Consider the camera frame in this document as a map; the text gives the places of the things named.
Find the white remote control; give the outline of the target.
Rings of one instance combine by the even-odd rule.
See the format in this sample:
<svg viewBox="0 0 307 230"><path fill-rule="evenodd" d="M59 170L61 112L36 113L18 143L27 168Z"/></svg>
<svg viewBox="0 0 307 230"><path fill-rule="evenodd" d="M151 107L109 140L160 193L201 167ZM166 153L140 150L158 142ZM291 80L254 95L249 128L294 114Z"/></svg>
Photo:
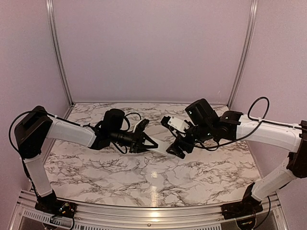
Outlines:
<svg viewBox="0 0 307 230"><path fill-rule="evenodd" d="M152 151L154 153L157 153L157 154L160 154L162 156L165 156L165 157L169 157L169 158L175 158L176 155L173 155L173 154L170 154L170 153L167 153L167 149L168 147L170 146L170 144L168 142L165 142L165 141L162 141L162 140L158 140L156 138L152 138L152 140L158 144L158 147L157 148L151 148L151 149L148 149L149 151Z"/></svg>

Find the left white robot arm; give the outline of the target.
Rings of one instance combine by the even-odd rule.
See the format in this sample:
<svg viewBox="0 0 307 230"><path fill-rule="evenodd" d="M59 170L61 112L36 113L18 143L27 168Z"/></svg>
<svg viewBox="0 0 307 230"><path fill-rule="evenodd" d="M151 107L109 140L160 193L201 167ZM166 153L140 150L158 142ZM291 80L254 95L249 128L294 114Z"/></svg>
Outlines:
<svg viewBox="0 0 307 230"><path fill-rule="evenodd" d="M103 120L95 126L80 125L48 113L44 107L36 106L31 111L18 115L9 127L9 141L19 153L26 176L29 178L37 198L42 198L42 206L50 213L60 210L41 159L41 148L47 138L76 143L92 150L102 150L113 143L124 146L126 152L143 153L159 147L158 143L145 132L149 120L141 120L133 131L123 130L123 122L128 123L125 112L110 109Z"/></svg>

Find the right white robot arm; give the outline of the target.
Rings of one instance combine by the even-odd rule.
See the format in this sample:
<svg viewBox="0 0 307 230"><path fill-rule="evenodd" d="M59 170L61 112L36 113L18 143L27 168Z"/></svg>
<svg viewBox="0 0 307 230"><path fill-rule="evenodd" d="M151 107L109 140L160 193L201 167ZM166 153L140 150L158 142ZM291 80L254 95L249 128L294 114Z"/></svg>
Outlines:
<svg viewBox="0 0 307 230"><path fill-rule="evenodd" d="M295 179L307 176L307 123L278 123L255 118L250 114L237 111L226 111L222 116L214 111L205 99L199 99L186 109L190 121L182 121L175 117L165 116L161 124L170 131L175 130L177 137L167 149L168 153L184 158L194 148L204 149L204 142L213 140L215 146L206 150L214 151L222 147L220 140L226 145L241 140L249 140L288 150L288 157L267 176L253 182L238 203L238 211L247 215L257 203L265 197L283 188Z"/></svg>

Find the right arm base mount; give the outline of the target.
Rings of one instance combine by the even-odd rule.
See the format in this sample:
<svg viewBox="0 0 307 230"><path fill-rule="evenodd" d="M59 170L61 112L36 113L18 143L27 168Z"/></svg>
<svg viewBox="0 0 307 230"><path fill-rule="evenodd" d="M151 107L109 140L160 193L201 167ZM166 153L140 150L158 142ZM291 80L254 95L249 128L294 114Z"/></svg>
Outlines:
<svg viewBox="0 0 307 230"><path fill-rule="evenodd" d="M221 205L224 219L240 218L248 215L254 215L263 211L261 202L233 202Z"/></svg>

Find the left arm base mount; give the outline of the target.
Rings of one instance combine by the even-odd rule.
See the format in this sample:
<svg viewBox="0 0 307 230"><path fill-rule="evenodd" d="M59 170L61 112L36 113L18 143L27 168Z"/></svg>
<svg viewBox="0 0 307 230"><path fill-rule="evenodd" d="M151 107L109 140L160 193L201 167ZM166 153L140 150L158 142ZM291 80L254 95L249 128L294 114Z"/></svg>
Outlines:
<svg viewBox="0 0 307 230"><path fill-rule="evenodd" d="M76 203L61 200L56 200L53 203L37 202L35 204L36 210L66 218L73 218L76 208Z"/></svg>

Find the front aluminium rail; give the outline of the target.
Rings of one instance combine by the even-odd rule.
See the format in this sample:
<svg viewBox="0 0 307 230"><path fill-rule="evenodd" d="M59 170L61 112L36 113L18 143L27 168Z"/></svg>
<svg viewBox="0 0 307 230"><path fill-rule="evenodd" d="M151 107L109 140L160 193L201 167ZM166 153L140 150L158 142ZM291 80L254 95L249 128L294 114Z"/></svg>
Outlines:
<svg viewBox="0 0 307 230"><path fill-rule="evenodd" d="M74 217L54 216L35 209L33 192L21 191L9 228L11 230L286 230L276 195L262 203L260 213L226 219L222 206L121 207L74 202Z"/></svg>

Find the left aluminium frame post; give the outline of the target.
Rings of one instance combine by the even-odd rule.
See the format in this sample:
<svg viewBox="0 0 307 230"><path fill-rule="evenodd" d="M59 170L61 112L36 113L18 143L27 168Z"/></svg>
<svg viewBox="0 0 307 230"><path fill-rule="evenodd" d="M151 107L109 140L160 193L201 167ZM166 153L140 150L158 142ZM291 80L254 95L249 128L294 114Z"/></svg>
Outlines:
<svg viewBox="0 0 307 230"><path fill-rule="evenodd" d="M71 91L69 89L68 79L66 76L63 59L62 59L62 55L60 51L59 38L58 38L57 27L56 27L56 18L55 18L55 12L54 12L54 1L46 0L46 8L47 8L48 23L50 27L50 33L51 33L51 40L53 44L57 67L59 70L60 80L63 86L66 101L69 107L72 107L74 105L74 102L72 99Z"/></svg>

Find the aluminium frame post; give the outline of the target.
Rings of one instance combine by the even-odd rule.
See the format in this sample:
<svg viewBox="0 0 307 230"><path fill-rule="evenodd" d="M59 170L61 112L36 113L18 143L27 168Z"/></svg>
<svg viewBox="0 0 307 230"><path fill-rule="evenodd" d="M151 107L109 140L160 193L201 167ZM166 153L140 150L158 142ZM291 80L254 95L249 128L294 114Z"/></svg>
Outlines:
<svg viewBox="0 0 307 230"><path fill-rule="evenodd" d="M250 47L251 47L251 43L252 43L252 38L254 35L254 30L255 30L255 24L256 24L256 18L257 18L257 11L258 11L258 4L259 1L258 0L252 0L251 1L251 5L250 5L250 10L249 10L249 17L248 17L248 23L247 23L247 30L246 30L246 35L245 35L245 40L243 43L243 49L242 49L242 53L240 56L240 61L239 61L239 65L236 71L236 76L235 76L235 80L234 80L234 84L232 86L229 98L228 98L228 102L227 102L227 107L228 108L232 108L238 89L239 89L239 85L240 82L242 80L243 77L243 72L245 69L245 65L246 65L246 61L248 58L248 54L250 51Z"/></svg>
<svg viewBox="0 0 307 230"><path fill-rule="evenodd" d="M50 33L51 33L51 40L53 44L57 67L59 70L60 80L63 86L66 101L69 107L72 107L74 105L74 102L72 99L71 91L69 89L68 79L66 76L63 59L62 59L62 55L60 51L59 38L58 38L57 27L56 27L56 18L55 18L55 12L54 12L54 1L46 0L46 8L47 8L48 23L50 27Z"/></svg>

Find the right aluminium frame post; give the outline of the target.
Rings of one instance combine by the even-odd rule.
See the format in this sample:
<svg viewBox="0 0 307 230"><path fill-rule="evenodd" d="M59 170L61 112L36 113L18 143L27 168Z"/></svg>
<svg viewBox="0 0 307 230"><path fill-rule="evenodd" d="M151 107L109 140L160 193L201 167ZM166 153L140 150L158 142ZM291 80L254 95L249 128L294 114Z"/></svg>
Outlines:
<svg viewBox="0 0 307 230"><path fill-rule="evenodd" d="M236 71L236 76L235 76L235 80L234 80L234 84L232 86L229 98L228 98L228 102L227 102L227 107L228 108L232 108L238 89L239 89L239 85L240 82L242 80L243 77L243 72L245 69L245 65L246 65L246 61L248 58L248 54L250 51L250 47L251 47L251 43L252 43L252 38L254 35L254 30L255 30L255 24L256 24L256 18L257 18L257 11L258 11L258 4L259 1L258 0L252 0L251 1L251 5L250 5L250 10L249 10L249 17L248 17L248 23L247 23L247 30L246 30L246 35L245 35L245 40L243 43L243 49L242 49L242 53L240 56L240 61L239 61L239 65Z"/></svg>

